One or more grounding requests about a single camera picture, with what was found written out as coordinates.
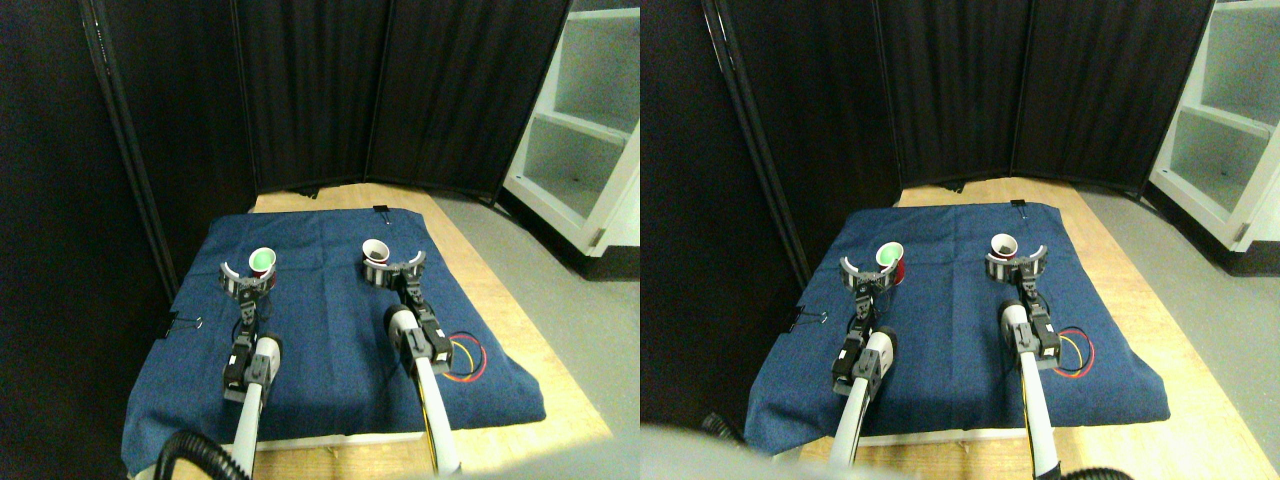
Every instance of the red cup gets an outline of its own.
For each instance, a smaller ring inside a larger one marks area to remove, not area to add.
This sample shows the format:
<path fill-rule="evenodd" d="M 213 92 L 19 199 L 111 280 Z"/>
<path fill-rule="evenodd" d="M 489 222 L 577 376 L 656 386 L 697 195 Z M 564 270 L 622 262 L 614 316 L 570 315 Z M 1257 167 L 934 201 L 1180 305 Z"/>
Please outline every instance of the red cup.
<path fill-rule="evenodd" d="M 379 265 L 387 265 L 387 259 L 392 256 L 392 250 L 387 247 L 387 243 L 375 238 L 366 239 L 361 250 L 365 251 L 366 260 Z"/>
<path fill-rule="evenodd" d="M 275 266 L 274 250 L 262 247 L 248 255 L 248 268 L 253 270 L 253 278 L 262 278 L 271 266 Z"/>
<path fill-rule="evenodd" d="M 1014 255 L 1018 255 L 1018 241 L 1007 233 L 991 237 L 991 255 L 1001 260 L 1012 259 Z"/>
<path fill-rule="evenodd" d="M 897 242 L 884 243 L 876 251 L 876 264 L 881 266 L 881 273 L 888 271 L 888 266 L 893 264 L 893 260 L 897 260 L 897 269 L 893 271 L 895 285 L 902 283 L 902 279 L 906 278 L 905 253 L 906 248 Z"/>

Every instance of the blue tablecloth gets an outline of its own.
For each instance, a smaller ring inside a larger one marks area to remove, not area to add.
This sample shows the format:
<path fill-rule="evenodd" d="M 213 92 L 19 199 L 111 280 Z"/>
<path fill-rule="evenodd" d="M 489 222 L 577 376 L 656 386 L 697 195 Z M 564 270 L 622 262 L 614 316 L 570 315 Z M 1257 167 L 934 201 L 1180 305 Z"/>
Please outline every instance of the blue tablecloth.
<path fill-rule="evenodd" d="M 220 443 L 234 439 L 241 403 L 223 399 L 221 372 L 239 310 L 219 289 L 218 268 L 227 261 L 247 274 L 248 255 L 259 247 L 275 250 L 279 270 L 269 296 L 270 319 L 260 332 L 283 340 L 259 440 L 424 430 L 417 389 L 383 328 L 383 312 L 399 301 L 361 276 L 366 238 L 385 242 L 392 262 L 425 251 L 424 292 L 442 328 L 447 334 L 468 332 L 488 351 L 489 365 L 479 380 L 436 376 L 454 429 L 547 417 L 538 380 L 503 353 L 449 274 L 422 216 L 399 209 L 387 215 L 390 225 L 371 209 L 232 215 L 212 223 L 173 305 L 182 317 L 202 317 L 204 325 L 156 340 L 129 396 L 122 456 L 131 475 L 155 463 L 178 429 Z M 479 349 L 463 344 L 479 361 Z M 466 372 L 468 365 L 460 352 L 454 370 Z"/>
<path fill-rule="evenodd" d="M 1048 298 L 1053 325 L 1083 328 L 1098 351 L 1092 371 L 1080 379 L 1041 371 L 1052 424 L 1169 419 L 1164 380 L 1129 349 L 1080 266 L 1057 209 L 1038 204 L 877 209 L 850 215 L 800 298 L 806 311 L 826 311 L 831 320 L 799 325 L 773 344 L 751 387 L 746 442 L 778 453 L 836 434 L 847 397 L 832 393 L 831 364 L 854 312 L 852 294 L 840 283 L 838 261 L 849 256 L 855 266 L 873 269 L 876 250 L 891 241 L 906 248 L 906 278 L 878 305 L 881 325 L 897 332 L 899 348 L 868 408 L 863 434 L 1023 426 L 1019 376 L 997 324 L 1000 303 L 1016 300 L 1018 291 L 983 270 L 983 255 L 997 233 L 1018 238 L 1020 255 L 1048 247 L 1038 287 Z M 1075 351 L 1064 348 L 1070 357 L 1064 364 L 1074 366 Z M 1082 348 L 1088 355 L 1088 347 Z"/>

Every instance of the gray floor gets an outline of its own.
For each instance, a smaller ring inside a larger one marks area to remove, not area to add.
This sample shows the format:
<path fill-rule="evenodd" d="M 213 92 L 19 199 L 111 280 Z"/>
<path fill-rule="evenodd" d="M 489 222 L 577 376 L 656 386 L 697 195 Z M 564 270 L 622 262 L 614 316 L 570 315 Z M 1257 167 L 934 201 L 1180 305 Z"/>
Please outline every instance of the gray floor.
<path fill-rule="evenodd" d="M 458 195 L 431 196 L 538 325 L 613 434 L 635 430 L 640 283 L 584 280 L 506 214 Z"/>
<path fill-rule="evenodd" d="M 1280 470 L 1280 278 L 1228 275 L 1153 211 L 1111 191 L 1076 189 L 1174 315 Z"/>

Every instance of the folding screen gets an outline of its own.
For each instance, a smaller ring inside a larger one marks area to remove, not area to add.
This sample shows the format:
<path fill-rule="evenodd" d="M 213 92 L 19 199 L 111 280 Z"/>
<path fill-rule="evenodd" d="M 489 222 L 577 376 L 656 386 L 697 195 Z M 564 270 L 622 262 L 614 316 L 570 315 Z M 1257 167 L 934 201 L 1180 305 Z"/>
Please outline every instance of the folding screen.
<path fill-rule="evenodd" d="M 1009 174 L 1028 1 L 882 1 L 904 187 Z"/>
<path fill-rule="evenodd" d="M 764 172 L 777 177 L 808 280 L 850 212 L 892 206 L 901 193 L 876 8 L 719 4 L 730 51 L 740 52 L 732 65 L 750 84 L 742 95 L 754 109 L 742 111 L 758 118 L 749 122 L 760 125 Z"/>
<path fill-rule="evenodd" d="M 367 178 L 495 197 L 567 9 L 567 0 L 396 3 Z"/>
<path fill-rule="evenodd" d="M 1012 172 L 1140 191 L 1212 8 L 1036 1 Z"/>
<path fill-rule="evenodd" d="M 698 0 L 645 4 L 640 420 L 740 430 L 800 285 L 768 214 Z"/>
<path fill-rule="evenodd" d="M 95 0 L 175 284 L 209 223 L 253 206 L 232 4 Z"/>
<path fill-rule="evenodd" d="M 234 4 L 257 191 L 361 180 L 389 1 Z"/>
<path fill-rule="evenodd" d="M 5 479 L 123 475 L 124 406 L 168 310 L 81 6 L 0 3 Z"/>

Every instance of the wooden table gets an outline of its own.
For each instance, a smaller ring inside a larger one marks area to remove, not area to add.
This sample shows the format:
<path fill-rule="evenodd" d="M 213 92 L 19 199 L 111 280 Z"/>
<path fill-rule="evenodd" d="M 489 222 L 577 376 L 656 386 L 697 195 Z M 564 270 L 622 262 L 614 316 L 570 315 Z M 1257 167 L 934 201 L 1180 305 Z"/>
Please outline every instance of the wooden table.
<path fill-rule="evenodd" d="M 1156 293 L 1084 198 L 1068 183 L 1001 178 L 969 183 L 964 193 L 938 187 L 902 192 L 900 206 L 996 204 L 1024 198 L 1062 212 L 1080 264 L 1129 346 L 1165 379 L 1167 421 L 1059 428 L 1062 471 L 1106 466 L 1134 479 L 1275 479 L 1240 415 L 1192 348 Z M 826 461 L 831 438 L 804 447 L 801 458 Z M 859 466 L 881 466 L 937 479 L 1027 479 L 1027 439 L 863 447 Z"/>
<path fill-rule="evenodd" d="M 444 256 L 449 271 L 502 342 L 507 356 L 534 375 L 541 387 L 547 420 L 453 431 L 465 471 L 493 471 L 524 458 L 611 435 L 600 413 L 538 333 L 538 326 L 426 193 L 380 184 L 352 184 L 321 189 L 315 200 L 288 192 L 262 195 L 253 211 L 369 209 L 374 205 L 422 214 L 426 230 Z M 253 477 L 398 479 L 407 474 L 429 474 L 429 452 L 425 440 L 259 452 Z M 207 476 L 182 462 L 175 477 Z"/>

